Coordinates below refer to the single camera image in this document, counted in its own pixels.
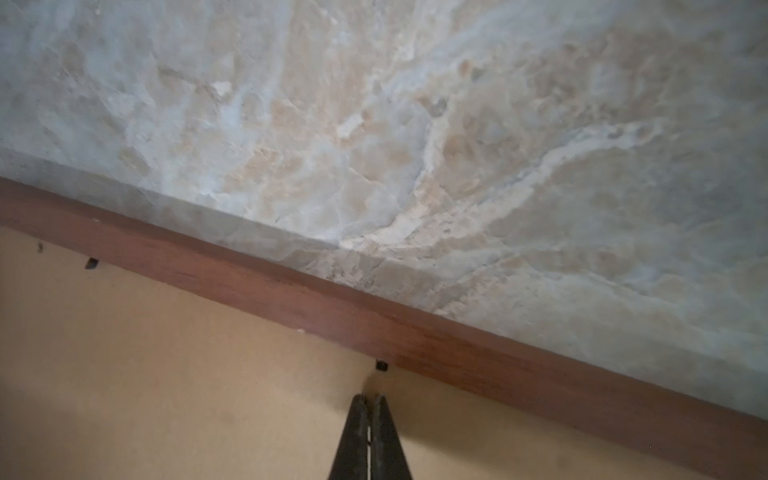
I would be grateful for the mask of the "brown cardboard backing board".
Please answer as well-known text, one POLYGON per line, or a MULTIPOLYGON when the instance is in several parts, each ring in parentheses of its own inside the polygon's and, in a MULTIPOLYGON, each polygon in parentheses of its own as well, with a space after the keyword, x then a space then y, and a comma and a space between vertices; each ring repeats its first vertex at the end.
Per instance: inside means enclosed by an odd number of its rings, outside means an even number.
POLYGON ((1 233, 5 479, 324 479, 355 394, 417 479, 690 470, 102 264, 1 233))

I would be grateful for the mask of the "brown wooden picture frame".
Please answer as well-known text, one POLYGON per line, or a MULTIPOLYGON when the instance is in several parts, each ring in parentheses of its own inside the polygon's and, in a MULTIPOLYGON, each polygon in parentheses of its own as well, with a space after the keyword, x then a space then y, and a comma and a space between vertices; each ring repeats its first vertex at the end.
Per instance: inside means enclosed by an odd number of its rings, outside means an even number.
POLYGON ((11 180, 4 226, 718 479, 767 475, 767 423, 11 180))

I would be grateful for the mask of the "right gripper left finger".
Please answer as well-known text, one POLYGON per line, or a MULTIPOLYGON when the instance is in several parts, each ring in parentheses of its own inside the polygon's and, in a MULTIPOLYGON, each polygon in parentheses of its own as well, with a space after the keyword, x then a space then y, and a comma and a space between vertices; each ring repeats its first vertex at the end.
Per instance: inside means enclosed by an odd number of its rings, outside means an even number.
POLYGON ((329 480, 367 480, 370 419, 367 399, 355 395, 339 440, 329 480))

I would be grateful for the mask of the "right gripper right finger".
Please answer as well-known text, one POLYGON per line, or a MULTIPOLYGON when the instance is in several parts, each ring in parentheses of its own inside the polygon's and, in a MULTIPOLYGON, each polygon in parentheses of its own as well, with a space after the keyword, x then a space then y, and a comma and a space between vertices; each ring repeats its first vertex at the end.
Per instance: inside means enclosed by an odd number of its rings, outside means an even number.
POLYGON ((384 395, 375 397, 370 421, 370 479, 412 480, 413 476, 384 395))

